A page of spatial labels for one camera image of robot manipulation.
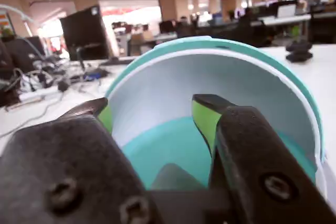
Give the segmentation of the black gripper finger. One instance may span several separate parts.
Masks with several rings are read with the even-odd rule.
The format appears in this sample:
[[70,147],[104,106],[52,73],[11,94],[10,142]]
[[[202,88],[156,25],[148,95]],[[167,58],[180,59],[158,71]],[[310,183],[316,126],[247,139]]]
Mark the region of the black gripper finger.
[[159,223],[130,162],[98,120],[106,98],[16,131],[1,155],[1,223]]
[[265,117],[215,94],[192,97],[212,157],[209,188],[223,191],[221,223],[335,223],[335,214]]

